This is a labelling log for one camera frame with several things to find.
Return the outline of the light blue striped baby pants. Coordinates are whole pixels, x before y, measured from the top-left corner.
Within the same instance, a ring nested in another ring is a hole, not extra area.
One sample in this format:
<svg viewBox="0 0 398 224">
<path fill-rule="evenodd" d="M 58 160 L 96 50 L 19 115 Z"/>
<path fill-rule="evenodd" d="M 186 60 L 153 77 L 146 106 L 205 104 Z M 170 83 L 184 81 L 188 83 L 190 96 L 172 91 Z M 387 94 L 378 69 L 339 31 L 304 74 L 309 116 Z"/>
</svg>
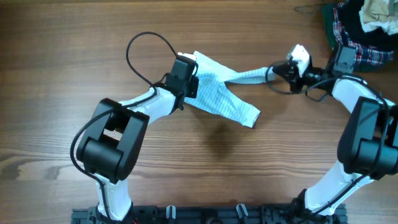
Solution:
<svg viewBox="0 0 398 224">
<path fill-rule="evenodd" d="M 262 84 L 266 80 L 275 79 L 272 69 L 262 67 L 246 72 L 236 72 L 198 51 L 193 54 L 198 63 L 198 90 L 195 98 L 185 98 L 185 102 L 243 126 L 253 127 L 261 111 L 234 95 L 226 84 Z"/>
</svg>

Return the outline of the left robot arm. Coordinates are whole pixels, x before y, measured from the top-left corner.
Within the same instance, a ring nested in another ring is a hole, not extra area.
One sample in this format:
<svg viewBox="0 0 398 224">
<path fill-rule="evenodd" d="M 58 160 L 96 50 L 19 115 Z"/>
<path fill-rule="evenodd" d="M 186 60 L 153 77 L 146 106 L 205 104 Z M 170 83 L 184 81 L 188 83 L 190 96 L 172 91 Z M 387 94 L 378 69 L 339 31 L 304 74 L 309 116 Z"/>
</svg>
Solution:
<svg viewBox="0 0 398 224">
<path fill-rule="evenodd" d="M 129 101 L 101 100 L 90 121 L 74 139 L 71 159 L 96 182 L 95 207 L 74 209 L 72 223 L 135 223 L 128 175 L 136 165 L 148 125 L 183 109 L 198 89 L 197 58 L 178 53 L 171 72 L 151 89 Z"/>
</svg>

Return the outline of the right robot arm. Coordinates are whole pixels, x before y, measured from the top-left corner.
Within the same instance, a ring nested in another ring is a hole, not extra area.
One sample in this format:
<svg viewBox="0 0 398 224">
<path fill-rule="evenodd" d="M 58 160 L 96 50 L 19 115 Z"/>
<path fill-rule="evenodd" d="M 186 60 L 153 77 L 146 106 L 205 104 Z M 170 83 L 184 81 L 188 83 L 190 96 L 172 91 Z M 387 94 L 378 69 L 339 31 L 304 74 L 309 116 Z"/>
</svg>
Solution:
<svg viewBox="0 0 398 224">
<path fill-rule="evenodd" d="M 285 95 L 323 90 L 350 113 L 337 147 L 337 160 L 315 185 L 293 199 L 290 218 L 324 222 L 359 188 L 386 175 L 397 174 L 397 105 L 353 75 L 354 48 L 335 47 L 325 68 L 312 65 L 302 45 L 295 45 L 287 59 L 271 65 L 268 73 L 290 85 Z"/>
</svg>

